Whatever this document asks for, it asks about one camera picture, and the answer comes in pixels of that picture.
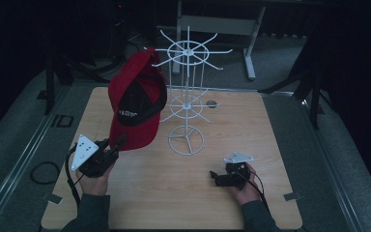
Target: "wooden tabletop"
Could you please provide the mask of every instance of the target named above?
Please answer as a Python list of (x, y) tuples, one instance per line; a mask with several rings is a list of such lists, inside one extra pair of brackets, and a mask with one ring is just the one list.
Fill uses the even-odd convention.
[[(161, 122), (157, 137), (150, 145), (120, 153), (109, 179), (110, 228), (243, 229), (238, 204), (226, 188), (214, 185), (209, 173), (212, 170), (225, 174), (223, 159), (234, 152), (255, 158), (250, 164), (263, 181), (277, 226), (282, 229), (301, 227), (297, 202), (286, 201), (283, 196), (292, 192), (291, 184), (262, 97), (253, 92), (211, 90), (202, 97), (202, 103), (206, 101), (215, 101), (218, 106), (204, 107), (201, 112), (204, 118), (188, 121), (205, 138), (197, 154), (179, 155), (168, 144), (169, 133), (185, 124), (179, 117)], [(166, 105), (161, 119), (171, 114)], [(93, 141), (107, 138), (112, 116), (107, 88), (94, 89), (72, 144), (80, 134)], [(46, 229), (62, 228), (76, 216), (65, 170), (53, 193), (61, 196), (63, 202), (47, 205), (42, 219)]]

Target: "red baseball cap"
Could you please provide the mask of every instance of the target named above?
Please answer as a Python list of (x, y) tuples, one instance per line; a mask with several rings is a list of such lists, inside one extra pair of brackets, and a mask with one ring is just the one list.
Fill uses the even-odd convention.
[(166, 78), (159, 63), (158, 53), (149, 48), (134, 53), (108, 86), (108, 95), (114, 111), (109, 134), (113, 148), (124, 136), (119, 149), (127, 151), (145, 147), (156, 137), (160, 111), (167, 102)]

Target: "sleeve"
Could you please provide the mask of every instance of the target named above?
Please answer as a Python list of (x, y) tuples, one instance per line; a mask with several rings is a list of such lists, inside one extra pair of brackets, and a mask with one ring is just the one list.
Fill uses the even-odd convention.
[(242, 205), (245, 232), (280, 231), (275, 220), (262, 201), (250, 201)]
[(69, 222), (62, 232), (108, 232), (110, 196), (83, 194), (77, 217)]

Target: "hat display stand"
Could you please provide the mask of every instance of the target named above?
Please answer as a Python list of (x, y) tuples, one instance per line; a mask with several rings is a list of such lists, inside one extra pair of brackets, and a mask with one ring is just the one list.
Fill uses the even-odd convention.
[[(171, 115), (162, 119), (161, 122), (165, 122), (173, 116), (184, 119), (185, 122), (183, 125), (174, 128), (170, 132), (168, 143), (171, 149), (180, 155), (194, 155), (204, 146), (204, 134), (198, 128), (191, 126), (189, 120), (200, 117), (211, 123), (209, 119), (202, 115), (203, 108), (218, 106), (216, 102), (202, 103), (202, 97), (208, 91), (208, 89), (203, 89), (205, 66), (208, 65), (216, 70), (222, 70), (222, 68), (210, 64), (208, 59), (211, 54), (229, 53), (232, 49), (228, 51), (209, 51), (205, 44), (212, 41), (217, 34), (203, 43), (198, 43), (189, 39), (189, 27), (187, 29), (186, 41), (174, 42), (162, 31), (160, 32), (172, 44), (167, 49), (156, 49), (156, 51), (167, 52), (168, 59), (154, 66), (158, 67), (168, 63), (169, 70), (171, 71), (173, 64), (177, 63), (182, 69), (182, 85), (176, 91), (172, 87), (172, 77), (171, 72), (169, 72), (169, 93), (172, 97), (172, 101), (169, 103)], [(197, 66), (201, 67), (201, 77), (198, 87), (195, 86)]]

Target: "person's arm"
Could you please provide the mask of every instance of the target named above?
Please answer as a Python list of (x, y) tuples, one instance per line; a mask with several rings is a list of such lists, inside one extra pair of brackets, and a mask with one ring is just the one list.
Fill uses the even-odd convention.
[[(113, 165), (107, 169), (103, 176), (88, 178), (83, 176), (79, 183), (83, 194), (77, 210), (77, 217), (70, 221), (62, 232), (108, 232), (108, 213), (110, 207), (110, 196), (106, 195), (108, 176)], [(82, 173), (76, 171), (79, 179)]]
[[(246, 163), (251, 171), (249, 181), (255, 184), (255, 170)], [(251, 184), (246, 183), (243, 189), (228, 188), (243, 211), (243, 225), (246, 232), (280, 231), (275, 220), (261, 201), (260, 193)]]

